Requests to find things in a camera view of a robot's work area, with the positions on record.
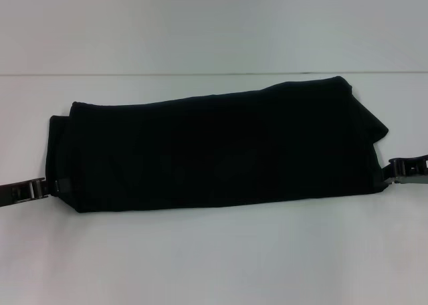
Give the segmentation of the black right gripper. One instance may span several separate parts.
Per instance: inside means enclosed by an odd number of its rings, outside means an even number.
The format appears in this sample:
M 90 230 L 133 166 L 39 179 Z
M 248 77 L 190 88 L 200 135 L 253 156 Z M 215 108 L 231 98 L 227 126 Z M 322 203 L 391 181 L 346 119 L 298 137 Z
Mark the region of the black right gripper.
M 410 164 L 409 175 L 406 166 Z M 393 158 L 387 166 L 381 168 L 374 175 L 374 182 L 380 185 L 392 184 L 427 184 L 427 155 L 415 158 Z

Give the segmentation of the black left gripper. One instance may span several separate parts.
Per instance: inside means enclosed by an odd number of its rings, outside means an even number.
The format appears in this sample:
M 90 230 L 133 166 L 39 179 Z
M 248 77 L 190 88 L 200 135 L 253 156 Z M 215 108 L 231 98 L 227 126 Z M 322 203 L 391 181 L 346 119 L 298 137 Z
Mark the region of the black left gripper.
M 49 182 L 39 178 L 30 181 L 1 185 L 0 206 L 5 207 L 31 199 L 42 199 L 48 195 L 61 199 L 72 198 L 72 180 L 62 178 Z

